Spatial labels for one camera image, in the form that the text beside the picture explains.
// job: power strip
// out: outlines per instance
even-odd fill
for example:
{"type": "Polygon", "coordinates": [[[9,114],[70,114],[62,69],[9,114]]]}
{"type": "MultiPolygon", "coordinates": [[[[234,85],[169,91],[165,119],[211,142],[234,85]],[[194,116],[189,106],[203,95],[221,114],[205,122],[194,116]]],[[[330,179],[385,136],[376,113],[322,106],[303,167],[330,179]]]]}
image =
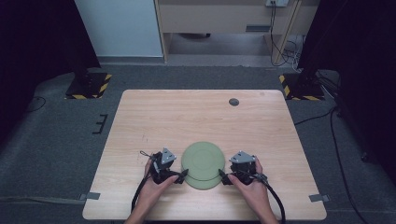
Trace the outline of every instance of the power strip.
{"type": "Polygon", "coordinates": [[[286,7],[288,5],[289,0],[267,0],[265,5],[267,7],[272,7],[273,4],[276,4],[277,7],[286,7]]]}

